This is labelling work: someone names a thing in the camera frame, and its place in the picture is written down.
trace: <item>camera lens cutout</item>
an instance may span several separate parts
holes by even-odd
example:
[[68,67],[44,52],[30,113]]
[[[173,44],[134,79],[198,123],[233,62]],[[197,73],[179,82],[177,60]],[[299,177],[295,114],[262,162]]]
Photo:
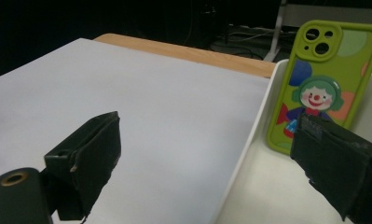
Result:
[[330,47],[326,43],[319,43],[318,45],[316,45],[316,48],[314,49],[314,51],[320,55],[325,54],[329,50]]
[[331,38],[331,37],[333,37],[333,33],[331,32],[331,31],[327,31],[327,32],[325,32],[325,34],[324,34],[324,36],[325,36],[325,38]]
[[320,34],[319,30],[309,29],[306,33],[306,38],[308,40],[315,40],[315,39],[317,39],[317,37],[319,37],[319,34]]

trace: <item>white container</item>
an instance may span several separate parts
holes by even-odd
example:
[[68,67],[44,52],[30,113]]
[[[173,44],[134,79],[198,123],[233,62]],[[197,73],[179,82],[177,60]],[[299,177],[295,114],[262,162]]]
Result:
[[[288,60],[277,63],[246,146],[213,223],[352,223],[315,190],[290,157],[270,149],[266,133]],[[372,142],[372,77],[351,130]]]

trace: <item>table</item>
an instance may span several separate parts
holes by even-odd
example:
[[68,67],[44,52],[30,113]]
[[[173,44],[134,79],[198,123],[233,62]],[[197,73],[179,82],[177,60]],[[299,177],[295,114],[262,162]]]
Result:
[[[210,223],[273,63],[118,37],[123,47],[80,38],[0,76],[0,175],[41,171],[61,140],[116,110],[122,154],[88,223]],[[223,68],[236,64],[254,70]]]
[[94,40],[125,48],[139,49],[150,53],[184,59],[191,62],[206,63],[260,77],[270,77],[276,64],[203,49],[193,49],[152,40],[145,40],[126,35],[106,34],[98,36]]

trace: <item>clown face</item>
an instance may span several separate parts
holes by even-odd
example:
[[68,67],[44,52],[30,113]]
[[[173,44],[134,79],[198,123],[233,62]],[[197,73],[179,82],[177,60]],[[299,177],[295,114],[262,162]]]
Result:
[[332,102],[333,96],[328,94],[325,89],[312,87],[301,93],[301,103],[311,109],[326,110]]

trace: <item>green phone case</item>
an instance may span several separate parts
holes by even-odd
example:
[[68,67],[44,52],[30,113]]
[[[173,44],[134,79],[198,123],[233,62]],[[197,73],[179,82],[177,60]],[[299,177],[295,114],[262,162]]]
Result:
[[270,119],[270,148],[290,154],[301,113],[349,128],[372,73],[372,24],[308,21],[297,34]]

